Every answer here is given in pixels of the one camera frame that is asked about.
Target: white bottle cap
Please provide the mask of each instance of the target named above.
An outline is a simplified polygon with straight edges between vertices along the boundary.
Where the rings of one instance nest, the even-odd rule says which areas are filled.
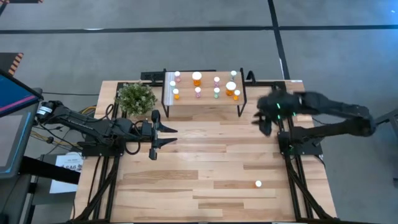
[[[226,88],[227,88],[227,90],[233,91],[236,88],[235,82],[228,82],[226,84]]]
[[[257,180],[257,181],[256,181],[256,187],[261,187],[261,185],[262,185],[261,181],[260,181],[260,180]]]
[[[192,73],[192,78],[194,80],[200,80],[201,79],[201,73],[200,72],[194,72]]]

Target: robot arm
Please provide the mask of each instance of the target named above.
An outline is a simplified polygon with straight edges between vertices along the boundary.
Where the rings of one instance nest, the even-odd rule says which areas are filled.
[[[106,116],[95,119],[70,110],[60,101],[49,101],[42,103],[36,117],[40,124],[63,124],[86,134],[86,141],[78,142],[78,145],[83,148],[83,156],[121,156],[124,152],[135,154],[139,149],[136,152],[129,152],[126,148],[127,142],[138,142],[139,147],[141,142],[151,142],[149,157],[156,160],[156,150],[177,140],[177,138],[159,139],[157,137],[158,131],[177,132],[160,122],[160,113],[157,110],[152,112],[153,126],[148,120],[143,120],[139,121],[142,123],[141,127],[137,127],[137,123],[134,124],[126,118],[110,119],[108,115],[112,110],[113,105],[109,105]]]
[[[329,114],[339,116],[346,120],[341,123],[328,124],[315,128],[294,127],[290,135],[292,140],[301,141],[303,138],[323,138],[339,134],[352,134],[355,136],[370,136],[376,130],[375,122],[364,106],[348,105],[329,100],[320,93],[273,91],[268,96],[263,96],[257,102],[259,112],[258,124],[262,133],[271,134],[272,122],[277,123],[295,114]]]

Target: green plant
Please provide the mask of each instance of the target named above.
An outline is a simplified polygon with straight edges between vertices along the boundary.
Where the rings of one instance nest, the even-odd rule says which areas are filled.
[[[116,102],[129,115],[142,115],[152,110],[157,101],[152,88],[140,83],[123,84],[118,90]]]

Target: concrete floor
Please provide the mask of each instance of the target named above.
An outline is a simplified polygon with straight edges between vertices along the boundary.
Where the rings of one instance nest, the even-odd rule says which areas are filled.
[[[393,0],[274,2],[280,26],[398,24],[398,2]],[[10,4],[0,17],[0,30],[271,25],[265,0],[51,0]],[[290,77],[303,80],[306,90],[367,106],[375,117],[398,106],[397,29],[282,31],[281,36]],[[273,31],[13,34],[0,35],[0,43],[0,52],[24,53],[16,78],[45,91],[98,93],[103,80],[136,80],[140,72],[163,68],[244,67],[258,79],[282,79]],[[80,110],[96,104],[97,97],[45,99]],[[72,132],[67,140],[79,141],[80,135]],[[392,177],[398,170],[397,140],[385,124],[370,138],[338,136],[322,142],[342,220],[396,223],[398,189]],[[26,154],[37,157],[50,148],[31,139]],[[70,209],[71,204],[39,207],[33,223],[65,221]]]

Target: wooden tabletop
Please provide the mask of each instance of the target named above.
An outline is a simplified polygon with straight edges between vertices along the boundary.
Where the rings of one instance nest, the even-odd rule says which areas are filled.
[[[201,73],[201,97],[197,98],[195,85],[192,79],[193,72],[181,72],[181,81],[176,83],[180,99],[175,100],[170,81],[174,81],[174,72],[166,72],[164,88],[164,105],[243,105],[244,92],[241,72],[237,72],[234,82],[236,90],[241,92],[239,100],[233,100],[232,96],[226,95],[226,84],[231,81],[231,72],[200,72]],[[214,77],[220,78],[219,97],[214,97]]]
[[[103,82],[97,118],[114,102],[117,84]],[[302,82],[286,81],[286,85],[288,91],[304,90]],[[273,126],[271,137],[267,138],[250,124],[257,99],[270,90],[247,87],[248,103],[240,118],[235,106],[174,106],[167,119],[158,101],[156,108],[162,122],[178,130],[160,137],[176,137],[178,141],[158,150],[157,161],[148,158],[149,144],[142,144],[135,156],[122,156],[111,222],[294,221],[287,172],[276,139],[277,127]],[[153,91],[160,99],[162,89]],[[313,126],[310,116],[295,116],[293,120],[296,126]],[[128,145],[130,151],[136,147],[137,144]],[[75,199],[76,214],[86,207],[96,160],[97,157],[89,157],[84,161]],[[309,191],[327,213],[335,216],[324,166],[313,156],[302,156],[302,160]],[[102,162],[93,192],[97,190],[101,165]],[[257,180],[262,181],[259,188],[255,186]],[[298,197],[304,217],[299,190]],[[100,218],[104,217],[106,198]]]

